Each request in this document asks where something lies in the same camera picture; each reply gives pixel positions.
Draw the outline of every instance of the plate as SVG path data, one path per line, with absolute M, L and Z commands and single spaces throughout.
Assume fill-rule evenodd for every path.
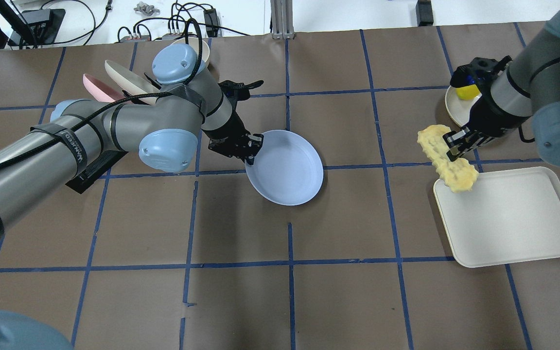
M 114 102 L 124 95 L 90 74 L 84 74 L 84 86 L 98 102 Z
M 118 84 L 119 87 L 122 87 L 124 91 L 127 91 L 131 95 L 159 92 L 159 90 L 152 86 L 151 83 L 147 82 L 146 79 L 133 73 L 129 69 L 120 66 L 120 64 L 117 64 L 114 61 L 105 60 L 105 71 L 107 71 L 107 75 L 109 75 L 109 77 Z M 149 105 L 154 105 L 157 98 L 147 97 L 142 98 L 142 101 Z
M 179 40 L 174 40 L 174 42 L 171 43 L 170 45 L 174 45 L 174 44 L 185 44 L 185 38 L 180 38 Z M 198 38 L 190 37 L 189 38 L 189 46 L 193 47 L 193 50 L 196 51 L 196 54 L 198 54 Z M 210 54 L 211 54 L 211 48 L 209 48 L 209 45 L 207 44 L 206 41 L 202 40 L 202 60 L 204 62 L 206 62 L 207 65 L 209 64 L 209 55 Z
M 434 194 L 455 260 L 462 266 L 560 257 L 560 182 L 544 167 L 479 175 L 472 191 Z
M 314 147 L 291 131 L 269 130 L 263 135 L 254 165 L 245 166 L 252 186 L 283 206 L 298 206 L 314 198 L 323 183 L 323 164 Z
M 449 86 L 449 88 L 446 89 L 446 95 L 444 96 L 446 111 L 457 126 L 464 126 L 468 123 L 471 119 L 471 108 L 480 97 L 481 94 L 479 93 L 472 100 L 462 100 L 457 96 L 457 93 L 455 93 L 454 87 Z

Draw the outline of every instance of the sponge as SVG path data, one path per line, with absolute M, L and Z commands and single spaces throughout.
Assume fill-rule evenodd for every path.
M 431 159 L 436 172 L 444 184 L 451 188 L 454 193 L 469 191 L 478 177 L 478 171 L 469 164 L 467 159 L 458 158 L 451 162 L 446 155 L 449 147 L 442 135 L 449 133 L 451 129 L 444 125 L 430 125 L 425 130 L 418 132 L 418 144 L 422 151 Z

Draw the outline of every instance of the metal post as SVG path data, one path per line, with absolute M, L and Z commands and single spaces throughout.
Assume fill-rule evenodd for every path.
M 294 38 L 293 0 L 271 0 L 271 37 Z

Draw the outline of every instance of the white floor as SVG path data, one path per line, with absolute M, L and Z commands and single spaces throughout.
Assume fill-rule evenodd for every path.
M 113 0 L 113 11 L 107 21 L 96 31 L 89 44 L 117 41 L 118 28 L 131 27 L 146 16 L 135 13 L 133 8 L 140 0 Z M 45 0 L 15 0 L 21 11 L 37 9 Z M 100 22 L 107 0 L 85 0 Z M 161 10 L 153 17 L 169 17 L 173 0 L 146 0 Z M 216 7 L 222 26 L 243 33 L 256 35 L 269 32 L 270 0 L 205 0 Z M 434 25 L 479 24 L 499 22 L 527 22 L 548 20 L 559 9 L 560 0 L 432 0 Z M 294 29 L 296 32 L 346 31 L 416 26 L 416 0 L 293 0 Z M 86 33 L 92 27 L 89 11 L 72 1 L 56 1 L 47 8 L 63 8 L 67 13 L 58 34 L 58 41 L 68 40 Z M 204 22 L 201 9 L 190 11 L 194 18 Z M 167 33 L 166 20 L 145 22 L 153 38 Z M 0 26 L 7 34 L 11 27 L 0 16 Z M 238 35 L 222 31 L 222 36 Z M 69 45 L 81 45 L 80 39 Z

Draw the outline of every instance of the table surface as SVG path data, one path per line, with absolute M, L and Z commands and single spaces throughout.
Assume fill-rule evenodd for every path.
M 83 195 L 63 187 L 9 230 L 0 309 L 52 325 L 80 350 L 560 349 L 560 259 L 460 266 L 431 193 L 438 175 L 416 144 L 430 124 L 453 126 L 444 93 L 454 67 L 515 57 L 541 28 L 209 40 L 218 81 L 265 81 L 238 106 L 247 128 L 290 129 L 320 153 L 317 197 L 267 201 L 206 137 L 180 175 L 127 155 Z M 167 44 L 0 51 L 0 148 L 58 102 L 88 98 L 82 73 L 109 82 L 106 59 L 150 73 Z M 560 178 L 516 135 L 469 160 Z

